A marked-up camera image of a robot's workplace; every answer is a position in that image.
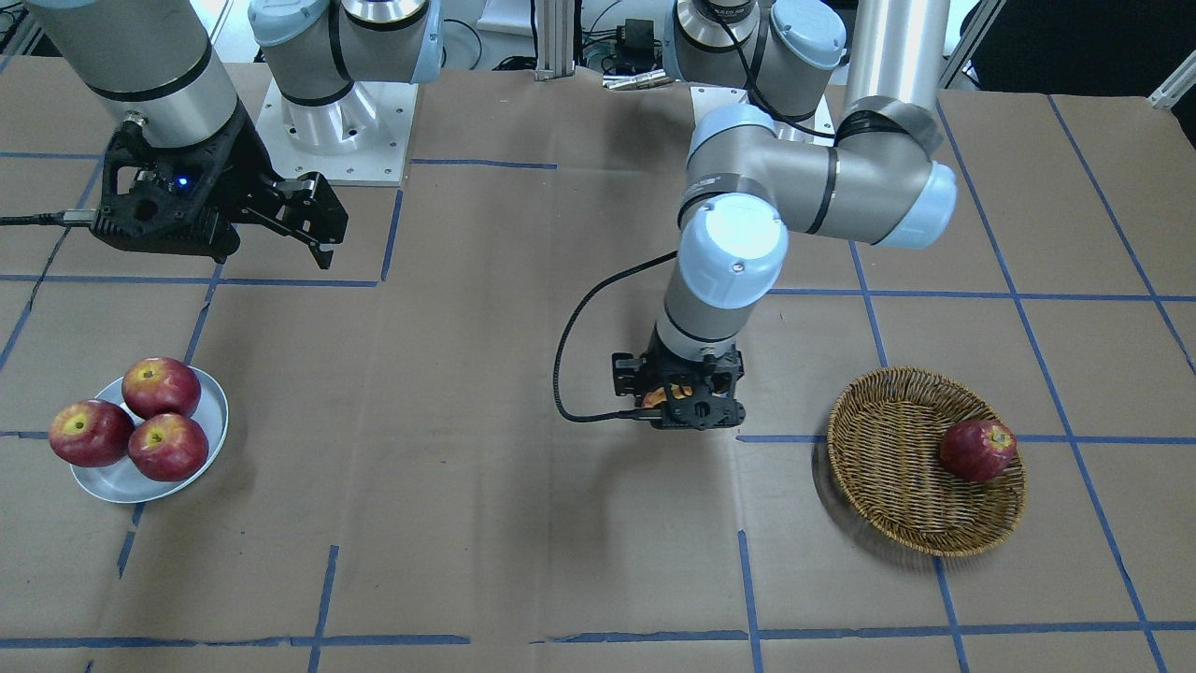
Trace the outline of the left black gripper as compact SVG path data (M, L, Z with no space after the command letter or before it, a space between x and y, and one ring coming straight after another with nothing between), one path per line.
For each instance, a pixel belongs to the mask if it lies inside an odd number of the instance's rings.
M631 396L635 400L655 391L655 387L678 384L701 388L701 400L734 400L736 383L744 377L743 354L736 348L715 356L704 351L697 361L688 361L670 351L657 329L653 329L647 349L634 356L630 351L611 354L612 392Z

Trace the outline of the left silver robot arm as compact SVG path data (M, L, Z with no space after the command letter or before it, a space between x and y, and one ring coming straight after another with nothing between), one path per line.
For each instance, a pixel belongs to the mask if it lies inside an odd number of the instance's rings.
M953 216L933 114L946 1L675 1L663 68L745 88L692 129L676 268L648 349L612 361L616 394L728 394L736 334L777 281L791 234L923 249Z

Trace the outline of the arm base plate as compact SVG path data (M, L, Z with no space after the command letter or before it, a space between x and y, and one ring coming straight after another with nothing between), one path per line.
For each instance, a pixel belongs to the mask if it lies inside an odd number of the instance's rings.
M285 178L321 172L332 186L399 186L420 86L355 82L346 97L304 108L266 90L256 129Z
M691 86L692 122L700 122L713 109L724 108L726 104L746 104L748 102L750 102L750 91L745 88L720 88L720 86L710 85ZM812 118L799 121L798 126L803 129L795 129L793 126L775 121L775 136L791 142L832 145L832 112L829 110L825 94L820 97Z

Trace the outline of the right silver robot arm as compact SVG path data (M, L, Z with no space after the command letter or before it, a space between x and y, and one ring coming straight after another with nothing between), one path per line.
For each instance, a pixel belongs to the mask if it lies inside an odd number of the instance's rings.
M209 257L257 224L332 264L348 213L321 172L283 178L188 1L28 1L115 120L99 204L4 218L85 227L120 251ZM366 82L437 80L437 1L252 1L257 41L300 148L354 149L379 126Z

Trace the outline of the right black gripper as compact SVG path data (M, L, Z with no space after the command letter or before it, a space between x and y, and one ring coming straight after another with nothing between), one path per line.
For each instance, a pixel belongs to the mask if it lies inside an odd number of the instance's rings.
M240 100L213 136L193 145L193 159L200 166L202 203L193 225L196 247L239 247L234 225L257 224L303 243L323 271L332 268L348 227L344 206L318 171L294 179L277 175Z

